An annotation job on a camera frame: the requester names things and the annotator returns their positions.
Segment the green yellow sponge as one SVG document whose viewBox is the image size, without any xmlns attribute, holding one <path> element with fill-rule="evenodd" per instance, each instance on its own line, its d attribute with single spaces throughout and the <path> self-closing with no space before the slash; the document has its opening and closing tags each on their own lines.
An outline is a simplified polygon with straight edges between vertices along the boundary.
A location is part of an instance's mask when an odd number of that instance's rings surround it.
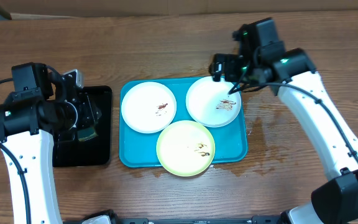
<svg viewBox="0 0 358 224">
<path fill-rule="evenodd" d="M 77 131 L 77 139 L 80 142 L 88 141 L 88 140 L 93 139 L 97 136 L 98 136 L 98 134 L 94 127 L 89 127 L 89 128 L 85 128 L 85 129 L 81 129 L 81 130 Z"/>
</svg>

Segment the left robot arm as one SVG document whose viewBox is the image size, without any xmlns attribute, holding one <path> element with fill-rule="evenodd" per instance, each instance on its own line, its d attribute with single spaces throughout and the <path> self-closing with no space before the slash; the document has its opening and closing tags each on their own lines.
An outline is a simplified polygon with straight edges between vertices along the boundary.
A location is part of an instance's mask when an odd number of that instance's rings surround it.
<svg viewBox="0 0 358 224">
<path fill-rule="evenodd" d="M 43 63 L 12 67 L 14 92 L 0 105 L 0 148 L 8 167 L 15 223 L 61 223 L 53 148 L 97 136 L 101 116 L 77 69 Z"/>
</svg>

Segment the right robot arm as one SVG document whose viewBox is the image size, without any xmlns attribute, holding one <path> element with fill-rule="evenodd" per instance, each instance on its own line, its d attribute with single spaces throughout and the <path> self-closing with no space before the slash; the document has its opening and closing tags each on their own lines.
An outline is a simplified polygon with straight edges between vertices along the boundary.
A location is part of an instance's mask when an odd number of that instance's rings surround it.
<svg viewBox="0 0 358 224">
<path fill-rule="evenodd" d="M 233 93 L 269 87 L 291 110 L 318 153 L 327 182 L 311 200 L 259 223 L 348 223 L 358 219 L 358 138 L 331 101 L 307 53 L 287 50 L 272 18 L 242 25 L 232 35 L 236 54 L 215 54 L 214 81 L 232 82 Z"/>
</svg>

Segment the white plate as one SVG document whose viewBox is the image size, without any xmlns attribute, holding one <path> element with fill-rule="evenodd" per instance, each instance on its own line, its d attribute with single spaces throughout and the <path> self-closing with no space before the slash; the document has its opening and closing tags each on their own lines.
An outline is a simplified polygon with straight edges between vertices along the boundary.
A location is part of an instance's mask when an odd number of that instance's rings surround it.
<svg viewBox="0 0 358 224">
<path fill-rule="evenodd" d="M 165 129 L 174 119 L 177 101 L 172 91 L 157 82 L 133 86 L 123 97 L 124 122 L 138 133 L 152 134 Z"/>
<path fill-rule="evenodd" d="M 211 77 L 195 81 L 186 93 L 186 108 L 198 123 L 210 128 L 220 128 L 235 120 L 242 106 L 239 93 L 229 94 L 234 85 L 221 78 Z"/>
</svg>

